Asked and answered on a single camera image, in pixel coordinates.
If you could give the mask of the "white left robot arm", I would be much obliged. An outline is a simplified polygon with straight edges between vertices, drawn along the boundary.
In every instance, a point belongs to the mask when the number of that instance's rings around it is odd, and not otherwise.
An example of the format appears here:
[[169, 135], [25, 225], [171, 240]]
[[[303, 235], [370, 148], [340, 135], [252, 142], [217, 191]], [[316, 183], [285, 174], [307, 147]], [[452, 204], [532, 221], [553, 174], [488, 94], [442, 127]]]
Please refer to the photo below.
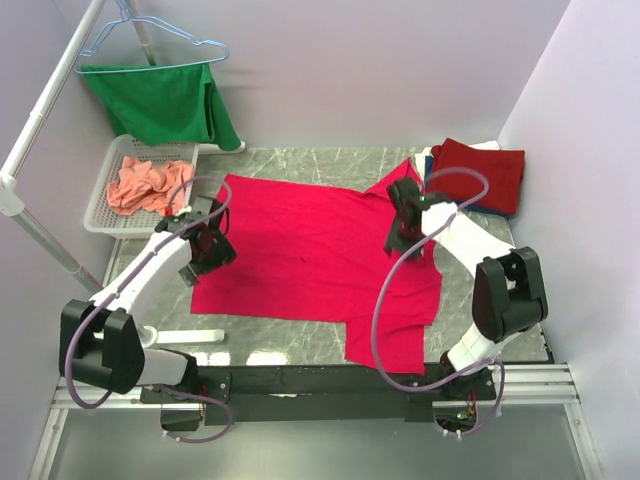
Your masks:
[[226, 233], [228, 203], [200, 196], [190, 210], [162, 219], [138, 256], [88, 301], [71, 300], [60, 321], [59, 370], [69, 388], [81, 382], [108, 393], [164, 387], [176, 401], [201, 388], [196, 359], [155, 347], [138, 324], [175, 275], [190, 285], [231, 264], [236, 253]]

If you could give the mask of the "pink-red t-shirt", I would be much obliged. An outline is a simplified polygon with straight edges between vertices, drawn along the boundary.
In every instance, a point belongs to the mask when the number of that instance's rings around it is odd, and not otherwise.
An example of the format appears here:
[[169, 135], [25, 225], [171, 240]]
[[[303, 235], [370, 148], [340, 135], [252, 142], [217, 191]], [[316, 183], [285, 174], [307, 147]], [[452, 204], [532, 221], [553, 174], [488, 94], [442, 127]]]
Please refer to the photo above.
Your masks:
[[[231, 190], [217, 197], [230, 202], [237, 258], [200, 278], [192, 313], [342, 323], [346, 360], [373, 367], [372, 315], [397, 258], [384, 252], [395, 214], [386, 188], [405, 176], [418, 178], [409, 160], [364, 192], [227, 175]], [[377, 328], [386, 372], [424, 373], [441, 286], [432, 244], [394, 276]]]

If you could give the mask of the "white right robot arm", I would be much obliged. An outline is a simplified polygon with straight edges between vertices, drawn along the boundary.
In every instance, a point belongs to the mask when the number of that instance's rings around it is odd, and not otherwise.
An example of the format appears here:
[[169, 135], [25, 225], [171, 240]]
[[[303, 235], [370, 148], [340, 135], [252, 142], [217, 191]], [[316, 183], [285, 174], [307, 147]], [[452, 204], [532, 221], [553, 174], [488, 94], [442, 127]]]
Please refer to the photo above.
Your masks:
[[[403, 177], [387, 187], [395, 216], [385, 243], [389, 253], [401, 254], [387, 274], [378, 294], [371, 323], [371, 350], [376, 368], [392, 387], [407, 393], [440, 389], [460, 399], [474, 386], [473, 374], [496, 364], [504, 347], [520, 334], [544, 321], [548, 303], [540, 259], [530, 247], [515, 248], [488, 234], [463, 210], [489, 192], [489, 182], [465, 167], [446, 168], [434, 178], [464, 174], [477, 179], [482, 190], [461, 204], [444, 194], [424, 193], [418, 183]], [[402, 385], [384, 370], [380, 359], [377, 328], [384, 297], [397, 270], [407, 259], [435, 241], [461, 263], [474, 279], [473, 323], [462, 338], [444, 354], [439, 379], [422, 386]]]

